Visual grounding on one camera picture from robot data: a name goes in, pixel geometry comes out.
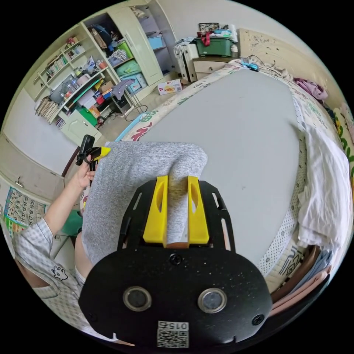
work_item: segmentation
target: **bed sheet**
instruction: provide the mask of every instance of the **bed sheet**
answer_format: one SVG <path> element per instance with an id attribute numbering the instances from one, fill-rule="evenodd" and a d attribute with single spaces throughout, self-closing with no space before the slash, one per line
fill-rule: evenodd
<path id="1" fill-rule="evenodd" d="M 134 126 L 123 138 L 123 141 L 139 141 L 151 128 L 159 123 L 174 108 L 192 98 L 199 91 L 210 86 L 212 83 L 222 79 L 227 75 L 236 73 L 239 70 L 248 70 L 242 67 L 240 60 L 232 60 L 224 68 L 204 77 L 203 79 L 191 84 L 181 93 L 175 95 L 158 108 L 149 112 L 142 120 Z M 276 290 L 285 279 L 294 271 L 303 256 L 305 249 L 297 246 L 297 239 L 294 236 L 294 229 L 297 223 L 298 199 L 297 194 L 304 189 L 306 181 L 306 146 L 305 139 L 301 139 L 303 127 L 302 121 L 317 127 L 324 132 L 339 147 L 341 141 L 338 137 L 336 128 L 324 108 L 307 92 L 302 90 L 291 80 L 282 77 L 279 72 L 268 67 L 260 66 L 260 73 L 271 76 L 286 84 L 294 98 L 294 106 L 298 116 L 300 130 L 300 153 L 299 170 L 296 178 L 296 185 L 289 210 L 274 238 L 267 253 L 257 265 L 266 279 L 270 292 Z"/>

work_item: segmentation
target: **gray fabric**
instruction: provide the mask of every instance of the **gray fabric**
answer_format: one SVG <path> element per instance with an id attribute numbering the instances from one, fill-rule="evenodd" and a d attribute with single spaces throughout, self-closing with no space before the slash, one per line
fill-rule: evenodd
<path id="1" fill-rule="evenodd" d="M 187 176 L 200 177 L 205 152 L 187 143 L 111 142 L 100 160 L 83 215 L 82 243 L 95 265 L 117 250 L 123 215 L 136 189 L 169 175 L 167 242 L 181 240 L 187 221 Z"/>

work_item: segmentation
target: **bed frame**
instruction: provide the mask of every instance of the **bed frame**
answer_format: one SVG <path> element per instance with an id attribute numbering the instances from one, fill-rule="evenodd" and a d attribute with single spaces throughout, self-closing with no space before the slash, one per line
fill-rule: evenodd
<path id="1" fill-rule="evenodd" d="M 345 102 L 343 93 L 327 68 L 316 63 L 295 47 L 264 33 L 249 29 L 239 30 L 240 55 L 246 58 L 256 55 L 264 63 L 285 68 L 294 77 L 314 81 L 328 93 L 326 104 L 333 110 Z"/>

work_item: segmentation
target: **drawer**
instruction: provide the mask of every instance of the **drawer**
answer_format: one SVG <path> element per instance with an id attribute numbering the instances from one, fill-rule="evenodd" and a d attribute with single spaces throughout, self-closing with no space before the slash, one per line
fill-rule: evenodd
<path id="1" fill-rule="evenodd" d="M 206 73 L 196 73 L 197 75 L 197 80 L 201 80 L 202 78 L 208 76 L 209 74 Z"/>
<path id="2" fill-rule="evenodd" d="M 224 62 L 206 62 L 206 61 L 195 61 L 194 69 L 196 73 L 207 73 L 211 74 L 223 68 L 226 65 Z"/>

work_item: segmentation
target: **dresser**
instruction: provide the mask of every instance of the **dresser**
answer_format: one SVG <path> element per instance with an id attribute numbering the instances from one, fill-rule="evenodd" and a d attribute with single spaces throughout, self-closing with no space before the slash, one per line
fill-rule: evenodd
<path id="1" fill-rule="evenodd" d="M 221 56 L 203 56 L 193 59 L 194 70 L 197 80 L 217 71 L 225 66 L 226 63 L 231 61 L 232 57 Z"/>

